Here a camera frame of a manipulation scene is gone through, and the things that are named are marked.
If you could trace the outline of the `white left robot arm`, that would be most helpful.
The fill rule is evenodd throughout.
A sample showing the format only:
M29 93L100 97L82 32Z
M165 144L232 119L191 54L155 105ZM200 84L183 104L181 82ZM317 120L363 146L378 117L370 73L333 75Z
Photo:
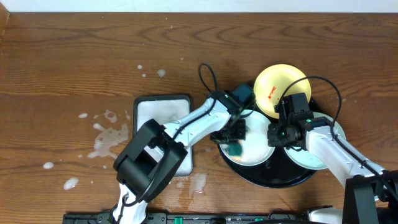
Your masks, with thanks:
M174 177L188 148L238 118L245 105L232 97L208 98L204 104L171 123L146 121L115 160L120 197L113 211L115 223L142 223L147 204Z

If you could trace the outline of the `green and yellow sponge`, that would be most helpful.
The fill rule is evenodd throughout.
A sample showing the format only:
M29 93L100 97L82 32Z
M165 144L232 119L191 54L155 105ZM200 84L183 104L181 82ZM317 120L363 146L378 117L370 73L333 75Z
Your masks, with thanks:
M238 142L229 144L227 150L228 154L233 157L241 156L243 153L243 147Z

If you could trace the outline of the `light green plate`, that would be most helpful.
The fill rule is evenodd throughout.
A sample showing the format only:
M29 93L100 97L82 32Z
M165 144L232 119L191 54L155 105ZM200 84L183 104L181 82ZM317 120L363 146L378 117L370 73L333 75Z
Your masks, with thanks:
M230 144L220 144L221 152L230 161L241 166L256 166L265 162L275 149L275 147L268 146L267 131L270 123L263 114L253 111L245 118L245 140L239 140L236 143L241 146L241 152L231 151Z
M326 117L330 121L333 120L332 117L319 113L319 112L313 112L313 115L315 118L318 117ZM341 125L336 122L335 128L338 130L338 135L339 137L342 137L343 139L346 139L345 132ZM288 157L295 162L297 165L300 167L303 167L305 169L310 169L310 170L323 170L327 169L327 166L324 165L324 163L319 160L316 156L311 154L310 152L302 149L301 147L293 147L290 149L287 149L286 147L284 148L285 153L288 155Z

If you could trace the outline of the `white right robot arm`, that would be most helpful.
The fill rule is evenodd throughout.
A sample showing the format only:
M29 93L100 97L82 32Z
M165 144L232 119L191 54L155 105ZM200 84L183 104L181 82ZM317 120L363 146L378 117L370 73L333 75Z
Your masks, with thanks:
M343 209L309 210L310 223L397 223L397 171L387 170L340 137L333 122L311 111L270 124L268 144L301 146L327 166L345 189Z

